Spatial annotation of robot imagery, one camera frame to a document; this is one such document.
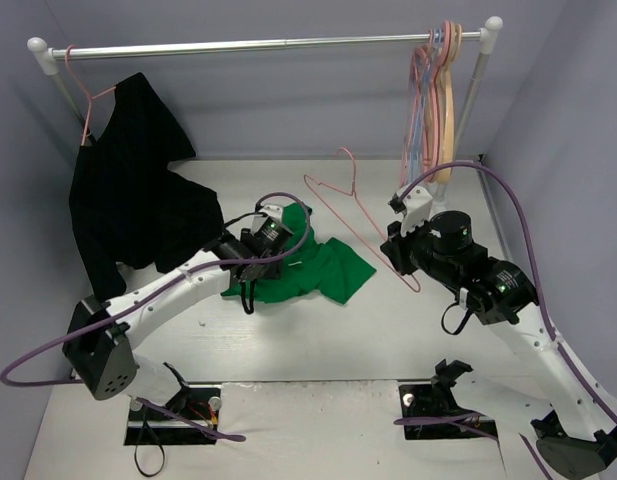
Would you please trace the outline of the green t shirt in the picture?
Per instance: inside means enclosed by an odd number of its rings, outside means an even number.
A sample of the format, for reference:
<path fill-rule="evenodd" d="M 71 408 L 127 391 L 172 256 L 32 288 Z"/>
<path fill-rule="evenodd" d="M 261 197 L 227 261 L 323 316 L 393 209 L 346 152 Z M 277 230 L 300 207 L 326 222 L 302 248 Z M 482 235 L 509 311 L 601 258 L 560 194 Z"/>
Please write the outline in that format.
<path fill-rule="evenodd" d="M 373 266 L 342 241 L 332 237 L 324 243 L 318 242 L 314 230 L 306 227 L 299 204 L 284 207 L 282 222 L 293 232 L 288 248 L 294 247 L 303 236 L 307 239 L 301 248 L 283 260 L 278 279 L 257 282 L 256 301 L 281 303 L 317 291 L 344 305 L 376 273 Z"/>

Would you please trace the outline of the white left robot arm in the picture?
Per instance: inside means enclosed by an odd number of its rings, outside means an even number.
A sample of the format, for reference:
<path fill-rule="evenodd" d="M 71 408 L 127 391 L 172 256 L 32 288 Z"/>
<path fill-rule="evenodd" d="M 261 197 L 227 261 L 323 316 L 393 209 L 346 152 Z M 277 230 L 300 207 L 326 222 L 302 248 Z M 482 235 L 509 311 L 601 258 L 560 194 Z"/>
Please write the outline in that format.
<path fill-rule="evenodd" d="M 197 303 L 231 286 L 277 271 L 270 259 L 285 251 L 292 236 L 283 209 L 267 204 L 239 237 L 224 231 L 191 259 L 151 283 L 100 302 L 94 296 L 75 307 L 62 351 L 98 401 L 124 394 L 151 402 L 163 418 L 187 409 L 189 383 L 167 362 L 136 354 L 158 328 Z"/>

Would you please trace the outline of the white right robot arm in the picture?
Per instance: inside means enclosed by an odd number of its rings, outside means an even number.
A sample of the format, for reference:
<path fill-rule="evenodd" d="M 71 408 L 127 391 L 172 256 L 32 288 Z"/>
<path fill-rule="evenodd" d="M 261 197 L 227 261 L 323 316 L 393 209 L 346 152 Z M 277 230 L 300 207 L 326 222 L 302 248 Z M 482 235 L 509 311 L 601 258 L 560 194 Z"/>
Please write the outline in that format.
<path fill-rule="evenodd" d="M 525 273 L 474 242 L 469 215 L 442 212 L 411 230 L 395 221 L 380 249 L 398 273 L 420 270 L 445 287 L 464 317 L 476 317 L 498 336 L 544 394 L 541 399 L 523 395 L 480 377 L 463 361 L 442 360 L 430 388 L 437 409 L 474 411 L 514 428 L 566 479 L 586 479 L 612 464 L 617 400 L 544 320 Z"/>

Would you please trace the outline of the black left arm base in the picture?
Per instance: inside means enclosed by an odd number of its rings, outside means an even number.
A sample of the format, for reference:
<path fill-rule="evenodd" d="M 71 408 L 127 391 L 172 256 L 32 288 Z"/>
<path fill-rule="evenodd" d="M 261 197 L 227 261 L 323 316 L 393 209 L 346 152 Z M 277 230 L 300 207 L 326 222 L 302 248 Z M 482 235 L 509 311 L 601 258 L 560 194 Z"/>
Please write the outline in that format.
<path fill-rule="evenodd" d="M 221 407 L 221 387 L 193 384 L 187 399 L 177 414 L 208 429 L 217 430 Z M 125 446 L 200 446 L 215 445 L 210 438 L 185 422 L 172 419 L 163 413 L 131 401 L 123 444 Z"/>

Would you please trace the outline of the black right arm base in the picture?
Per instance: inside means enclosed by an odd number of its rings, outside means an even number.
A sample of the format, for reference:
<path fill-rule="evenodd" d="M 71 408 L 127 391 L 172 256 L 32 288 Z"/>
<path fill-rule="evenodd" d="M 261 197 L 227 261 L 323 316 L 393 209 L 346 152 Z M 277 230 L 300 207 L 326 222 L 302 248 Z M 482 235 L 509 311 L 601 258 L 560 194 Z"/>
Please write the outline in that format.
<path fill-rule="evenodd" d="M 442 360 L 428 381 L 400 383 L 401 416 L 394 421 L 406 441 L 469 440 L 498 441 L 495 421 L 474 409 L 461 407 L 451 388 L 473 368 L 462 361 Z"/>

